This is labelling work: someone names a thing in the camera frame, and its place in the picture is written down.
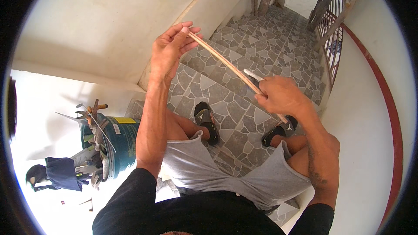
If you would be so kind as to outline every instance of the thin wooden stick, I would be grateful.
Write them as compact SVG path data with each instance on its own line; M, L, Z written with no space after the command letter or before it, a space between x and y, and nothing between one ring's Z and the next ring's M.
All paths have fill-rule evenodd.
M244 81L246 85L248 85L256 94L264 95L263 92L257 88L253 84L252 81L250 81L241 71L238 70L231 62L229 62L225 57L223 57L221 54L218 53L215 49L213 49L210 45L206 44L205 41L197 37L192 32L189 32L189 36L193 38L196 42L198 42L201 46L203 46L206 50L208 50L212 55L214 55L219 61L221 61L224 65L226 65L229 69L231 69L241 80ZM277 116L282 120L284 123L287 123L288 120L280 113L277 113Z

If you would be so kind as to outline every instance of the right hand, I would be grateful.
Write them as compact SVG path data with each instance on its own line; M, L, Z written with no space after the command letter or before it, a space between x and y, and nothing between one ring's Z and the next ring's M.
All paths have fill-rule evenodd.
M263 95L255 95L258 103L269 113L284 113L298 117L301 112L313 108L311 100L289 77L265 77L259 84Z

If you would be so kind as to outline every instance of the bucket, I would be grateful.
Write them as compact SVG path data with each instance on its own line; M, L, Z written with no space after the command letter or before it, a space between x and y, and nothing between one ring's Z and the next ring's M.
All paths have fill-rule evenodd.
M103 136L104 146L107 150L107 157L109 159L109 174L107 179L116 179L119 172L130 168L136 159L136 135L139 128L140 119L128 117L112 117L104 116L97 113L98 121L108 120L109 123L103 129L103 132L110 139L109 143L106 137ZM81 126L81 143L83 149L91 146L88 140L84 141L84 136L91 135L92 132L87 125Z

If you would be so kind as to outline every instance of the black slipper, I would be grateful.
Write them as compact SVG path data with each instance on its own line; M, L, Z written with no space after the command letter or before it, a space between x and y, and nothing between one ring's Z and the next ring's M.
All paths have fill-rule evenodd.
M298 121L293 116L285 116L288 123L279 123L273 129L271 129L269 132L267 132L262 138L261 143L265 147L270 147L270 142L273 139L275 135L281 135L283 137L290 137L292 134L295 133L295 129L298 126Z
M205 102L200 102L194 108L194 119L198 126L206 127L209 130L208 144L215 146L219 143L219 132L215 125L211 107Z

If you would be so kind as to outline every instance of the forearm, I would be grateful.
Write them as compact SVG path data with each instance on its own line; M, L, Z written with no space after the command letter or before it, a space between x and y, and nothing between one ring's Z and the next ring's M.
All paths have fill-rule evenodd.
M137 168L149 170L155 178L158 176L167 146L165 112L168 91L168 83L150 79L136 138Z
M297 117L308 140L309 177L315 191L335 191L339 184L339 143L325 130L309 105Z

